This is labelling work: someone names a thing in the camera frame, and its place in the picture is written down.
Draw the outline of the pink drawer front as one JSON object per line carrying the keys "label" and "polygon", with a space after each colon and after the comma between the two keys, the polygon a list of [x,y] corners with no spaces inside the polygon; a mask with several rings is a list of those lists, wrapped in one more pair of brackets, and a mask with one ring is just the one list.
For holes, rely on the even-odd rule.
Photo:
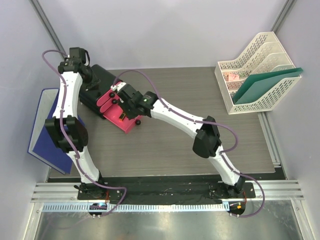
{"label": "pink drawer front", "polygon": [[116,104],[105,111],[103,116],[126,134],[128,134],[135,126],[140,125],[142,118],[142,116],[138,116],[133,119],[128,119],[123,110]]}

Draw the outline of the black drawer organizer cabinet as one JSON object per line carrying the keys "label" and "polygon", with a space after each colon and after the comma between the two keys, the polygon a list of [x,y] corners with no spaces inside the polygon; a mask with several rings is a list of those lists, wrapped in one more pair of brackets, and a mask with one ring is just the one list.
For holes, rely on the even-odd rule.
{"label": "black drawer organizer cabinet", "polygon": [[91,69],[92,81],[81,85],[79,101],[100,118],[104,119],[103,113],[100,112],[100,108],[97,106],[97,102],[111,89],[116,76],[98,64],[93,65]]}

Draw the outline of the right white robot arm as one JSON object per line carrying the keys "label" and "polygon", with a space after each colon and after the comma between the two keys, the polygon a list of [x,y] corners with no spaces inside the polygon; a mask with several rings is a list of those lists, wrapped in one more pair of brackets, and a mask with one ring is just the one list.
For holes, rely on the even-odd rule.
{"label": "right white robot arm", "polygon": [[243,193],[245,178],[226,155],[218,130],[221,125],[213,117],[194,116],[169,104],[154,92],[141,94],[125,82],[120,82],[111,89],[119,97],[118,105],[129,119],[147,116],[182,130],[193,139],[193,152],[209,160],[218,171],[226,193],[233,198]]}

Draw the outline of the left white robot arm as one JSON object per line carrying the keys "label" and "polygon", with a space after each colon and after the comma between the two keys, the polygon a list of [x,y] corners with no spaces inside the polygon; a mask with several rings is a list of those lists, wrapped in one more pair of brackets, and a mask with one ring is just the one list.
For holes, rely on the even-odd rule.
{"label": "left white robot arm", "polygon": [[71,47],[58,67],[48,65],[59,78],[56,108],[44,126],[56,148],[61,149],[76,166],[81,180],[81,191],[89,190],[100,200],[107,192],[100,171],[88,150],[89,135],[78,118],[79,93],[83,83],[93,80],[87,50]]}

